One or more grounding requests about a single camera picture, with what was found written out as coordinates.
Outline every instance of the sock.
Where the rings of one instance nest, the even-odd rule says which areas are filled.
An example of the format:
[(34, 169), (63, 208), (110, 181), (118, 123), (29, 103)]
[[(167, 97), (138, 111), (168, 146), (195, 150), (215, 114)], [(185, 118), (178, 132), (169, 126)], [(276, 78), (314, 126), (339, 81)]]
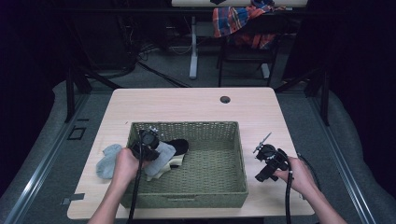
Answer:
[(122, 149), (121, 145), (111, 145), (103, 153), (105, 156), (96, 164), (96, 174), (103, 179), (111, 179), (116, 166), (117, 153)]
[(168, 145), (164, 142), (160, 142), (160, 144), (155, 149), (160, 153), (160, 156), (157, 160), (152, 161), (149, 165), (145, 167), (145, 173), (148, 176), (154, 176), (160, 172), (160, 170), (168, 163), (172, 157), (175, 155), (176, 150), (171, 145)]

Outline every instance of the table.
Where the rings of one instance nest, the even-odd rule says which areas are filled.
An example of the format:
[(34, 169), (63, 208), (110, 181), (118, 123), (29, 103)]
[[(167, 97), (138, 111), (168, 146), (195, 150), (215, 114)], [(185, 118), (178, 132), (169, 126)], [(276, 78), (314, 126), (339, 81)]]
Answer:
[[(292, 7), (305, 7), (307, 0), (275, 0), (276, 6), (285, 6), (287, 10)], [(227, 0), (218, 5), (209, 0), (172, 0), (172, 7), (247, 7), (250, 0)], [(190, 79), (197, 78), (198, 52), (197, 52), (197, 23), (195, 17), (191, 18), (191, 63)], [(269, 74), (268, 66), (262, 66), (262, 73)]]
[[(221, 96), (230, 97), (224, 104)], [(255, 159), (254, 148), (268, 134), (266, 143), (296, 157), (288, 127), (274, 91), (270, 88), (119, 89), (113, 92), (98, 134), (78, 182), (67, 215), (90, 218), (102, 201), (108, 180), (96, 176), (95, 165), (112, 145), (125, 146), (133, 122), (148, 121), (237, 121), (247, 173), (248, 196), (241, 208), (136, 209), (134, 218), (203, 218), (285, 216), (286, 183), (271, 179), (259, 182), (255, 175), (265, 166)], [(294, 190), (290, 194), (292, 215), (312, 215), (307, 201)], [(120, 205), (117, 218), (127, 218), (129, 209)]]

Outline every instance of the red and blue plaid cloth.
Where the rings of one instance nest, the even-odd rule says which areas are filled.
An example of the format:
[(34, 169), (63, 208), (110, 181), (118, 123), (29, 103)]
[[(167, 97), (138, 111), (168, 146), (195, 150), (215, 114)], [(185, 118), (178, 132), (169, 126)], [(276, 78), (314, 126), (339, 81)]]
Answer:
[(254, 49), (267, 49), (273, 35), (233, 34), (246, 25), (248, 20), (274, 10), (273, 1), (250, 1), (248, 7), (216, 7), (213, 10), (215, 37), (228, 36), (229, 42), (237, 46), (250, 45)]

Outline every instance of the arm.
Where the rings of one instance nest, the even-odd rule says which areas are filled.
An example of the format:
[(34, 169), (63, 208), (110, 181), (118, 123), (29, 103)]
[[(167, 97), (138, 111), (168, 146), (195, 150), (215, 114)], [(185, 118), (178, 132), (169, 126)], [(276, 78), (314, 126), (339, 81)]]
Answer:
[[(289, 157), (289, 160), (293, 170), (291, 187), (306, 198), (317, 214), (320, 224), (346, 223), (320, 192), (306, 165), (296, 158)], [(288, 171), (276, 171), (274, 175), (285, 181), (288, 179)]]
[(119, 152), (113, 179), (105, 197), (88, 223), (114, 223), (122, 195), (131, 180), (136, 177), (138, 166), (139, 160), (134, 157), (129, 148), (125, 147)]

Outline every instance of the storage bin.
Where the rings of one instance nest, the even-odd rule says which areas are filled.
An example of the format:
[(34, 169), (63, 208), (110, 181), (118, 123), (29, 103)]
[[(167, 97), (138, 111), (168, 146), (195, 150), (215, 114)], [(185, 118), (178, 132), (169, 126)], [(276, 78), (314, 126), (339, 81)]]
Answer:
[[(242, 207), (248, 185), (237, 122), (133, 123), (128, 146), (149, 127), (159, 130), (161, 141), (184, 138), (190, 148), (183, 164), (159, 179), (147, 181), (142, 171), (136, 208)], [(131, 207), (133, 190), (134, 181), (124, 207)]]

